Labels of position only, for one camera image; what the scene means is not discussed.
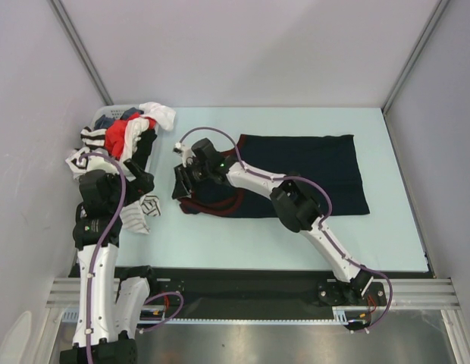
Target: white cloth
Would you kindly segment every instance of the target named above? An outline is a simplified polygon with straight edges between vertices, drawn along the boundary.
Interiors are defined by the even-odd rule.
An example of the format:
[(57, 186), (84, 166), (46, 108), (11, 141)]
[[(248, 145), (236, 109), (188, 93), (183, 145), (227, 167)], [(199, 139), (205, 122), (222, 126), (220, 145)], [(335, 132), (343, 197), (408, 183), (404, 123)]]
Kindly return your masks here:
[(128, 231), (149, 234), (146, 215), (160, 216), (159, 198), (155, 195), (145, 195), (139, 201), (125, 206), (121, 211), (122, 227)]
[(137, 150), (137, 142), (139, 142), (141, 139), (140, 135), (148, 129), (148, 119), (135, 118), (127, 122), (126, 131), (124, 134), (124, 148), (122, 149), (122, 155), (120, 159), (121, 165), (124, 166), (124, 161), (132, 158), (132, 155)]
[[(65, 162), (67, 163), (68, 167), (70, 167), (71, 171), (74, 174), (74, 179), (78, 180), (81, 175), (85, 174), (86, 172), (93, 171), (95, 169), (102, 169), (107, 173), (114, 173), (118, 174), (118, 171), (115, 166), (111, 163), (107, 162), (102, 157), (95, 157), (90, 156), (88, 158), (80, 159), (80, 156), (83, 154), (87, 154), (92, 152), (92, 150), (88, 146), (84, 146), (81, 149), (74, 150)], [(95, 153), (101, 153), (108, 155), (107, 151), (104, 149), (96, 149)]]
[(144, 111), (141, 118), (154, 119), (162, 129), (167, 131), (173, 130), (176, 111), (172, 108), (157, 102), (146, 102), (145, 104), (140, 104), (139, 109)]

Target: black and white striped cloth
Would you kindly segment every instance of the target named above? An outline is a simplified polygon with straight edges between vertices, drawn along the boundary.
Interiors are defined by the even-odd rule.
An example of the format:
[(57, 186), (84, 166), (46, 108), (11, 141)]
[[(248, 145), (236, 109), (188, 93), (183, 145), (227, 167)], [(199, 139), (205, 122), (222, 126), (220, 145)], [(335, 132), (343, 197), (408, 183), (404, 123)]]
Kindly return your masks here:
[[(107, 173), (118, 173), (116, 167), (102, 157), (90, 156), (89, 158), (80, 159), (81, 155), (90, 153), (91, 151), (92, 150), (88, 146), (84, 146), (83, 148), (74, 150), (70, 156), (65, 159), (65, 162), (74, 174), (75, 180), (80, 178), (80, 176), (86, 172), (93, 171), (95, 169), (102, 169)], [(105, 149), (97, 149), (96, 152), (108, 155)]]
[(105, 132), (107, 129), (92, 130), (89, 127), (84, 127), (80, 131), (80, 138), (85, 146), (91, 150), (105, 147)]
[(141, 197), (141, 200), (125, 206), (121, 211), (122, 227), (134, 233), (149, 234), (146, 215), (161, 215), (157, 196), (148, 194)]

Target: orange wire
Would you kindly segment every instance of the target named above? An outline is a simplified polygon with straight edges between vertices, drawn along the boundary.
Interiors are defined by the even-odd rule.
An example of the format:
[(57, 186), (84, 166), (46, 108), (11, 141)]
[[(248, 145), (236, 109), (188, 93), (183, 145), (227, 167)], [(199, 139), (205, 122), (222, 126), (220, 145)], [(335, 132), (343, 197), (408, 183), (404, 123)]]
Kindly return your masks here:
[(164, 309), (165, 312), (169, 309), (169, 298), (168, 296), (164, 296), (164, 305), (166, 306), (166, 308)]
[(373, 297), (368, 295), (368, 305), (370, 306), (371, 303), (373, 305), (373, 310), (370, 311), (370, 314), (372, 314), (373, 312), (375, 312), (377, 310), (377, 303), (373, 300)]

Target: dark blue garment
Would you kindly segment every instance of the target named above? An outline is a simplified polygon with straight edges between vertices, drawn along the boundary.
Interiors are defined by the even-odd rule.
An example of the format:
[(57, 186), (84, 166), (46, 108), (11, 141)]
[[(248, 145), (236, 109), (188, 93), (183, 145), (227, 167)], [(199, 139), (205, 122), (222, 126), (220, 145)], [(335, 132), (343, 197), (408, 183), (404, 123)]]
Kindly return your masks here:
[[(356, 160), (353, 135), (343, 136), (254, 136), (242, 135), (237, 144), (242, 159), (268, 172), (301, 176), (319, 184), (331, 198), (333, 215), (370, 213)], [(234, 151), (224, 152), (233, 155)], [(319, 196), (321, 210), (327, 203)], [(192, 198), (180, 199), (187, 214), (204, 212), (227, 218), (275, 218), (269, 199), (252, 191), (204, 180)]]
[(127, 120), (130, 118), (132, 115), (136, 114), (139, 112), (141, 115), (144, 114), (144, 111), (139, 110), (138, 108), (130, 108), (129, 110), (124, 111), (124, 113), (121, 116), (121, 120)]
[(97, 119), (96, 123), (93, 125), (93, 129), (108, 129), (109, 127), (111, 127), (114, 121), (114, 118), (107, 118), (105, 115), (102, 115), (99, 119)]

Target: red clothing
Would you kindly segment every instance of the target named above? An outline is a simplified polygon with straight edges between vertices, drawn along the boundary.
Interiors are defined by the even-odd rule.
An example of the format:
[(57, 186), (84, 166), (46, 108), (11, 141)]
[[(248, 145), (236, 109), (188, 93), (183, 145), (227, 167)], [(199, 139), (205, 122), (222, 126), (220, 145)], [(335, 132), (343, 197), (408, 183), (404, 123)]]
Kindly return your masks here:
[[(105, 132), (105, 148), (108, 154), (116, 159), (121, 159), (122, 152), (124, 151), (124, 136), (126, 133), (127, 123), (130, 120), (138, 118), (140, 113), (132, 114), (127, 120), (116, 120)], [(149, 129), (156, 125), (156, 121), (151, 118), (149, 120)]]

